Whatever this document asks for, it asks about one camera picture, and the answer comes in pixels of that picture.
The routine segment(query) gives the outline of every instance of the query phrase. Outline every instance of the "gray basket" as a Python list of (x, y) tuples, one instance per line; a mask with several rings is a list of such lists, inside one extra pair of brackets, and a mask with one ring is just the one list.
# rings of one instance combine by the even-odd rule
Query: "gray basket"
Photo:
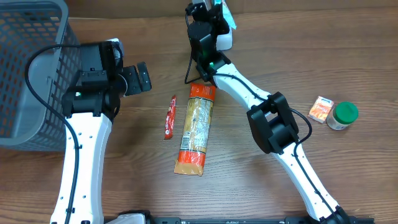
[[(29, 57), (51, 44), (78, 44), (61, 0), (0, 0), (0, 146), (24, 151), (65, 150), (65, 126), (27, 89)], [(34, 90), (62, 112), (61, 97), (81, 68), (76, 48), (48, 50), (29, 69)]]

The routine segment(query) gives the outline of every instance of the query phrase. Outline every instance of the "red and yellow package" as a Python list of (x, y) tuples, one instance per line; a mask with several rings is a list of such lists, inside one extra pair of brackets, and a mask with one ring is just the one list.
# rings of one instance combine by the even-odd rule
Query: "red and yellow package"
[(175, 119), (175, 95), (170, 102), (169, 110), (166, 116), (166, 124), (164, 126), (164, 139), (171, 139), (173, 137), (174, 119)]
[(216, 87), (191, 83), (176, 174), (203, 175)]

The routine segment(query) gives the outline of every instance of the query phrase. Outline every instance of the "light blue cloth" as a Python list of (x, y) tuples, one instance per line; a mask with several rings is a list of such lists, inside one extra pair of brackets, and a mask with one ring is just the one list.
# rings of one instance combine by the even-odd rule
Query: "light blue cloth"
[(223, 5), (223, 16), (226, 22), (230, 27), (236, 29), (236, 24), (234, 18), (232, 17), (231, 11), (229, 11), (228, 6), (226, 5), (225, 0), (214, 0), (214, 5), (222, 4)]

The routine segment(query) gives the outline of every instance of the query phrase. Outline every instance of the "jar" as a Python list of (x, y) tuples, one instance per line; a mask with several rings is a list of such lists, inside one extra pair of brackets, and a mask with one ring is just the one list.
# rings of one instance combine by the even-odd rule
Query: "jar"
[(358, 114), (358, 109), (353, 103), (342, 102), (332, 109), (326, 122), (331, 129), (343, 130), (358, 118)]

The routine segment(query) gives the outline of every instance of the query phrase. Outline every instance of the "pasta package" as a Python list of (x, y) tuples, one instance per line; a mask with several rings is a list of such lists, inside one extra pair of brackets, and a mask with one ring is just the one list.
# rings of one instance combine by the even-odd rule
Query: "pasta package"
[(203, 175), (216, 87), (191, 83), (176, 174)]

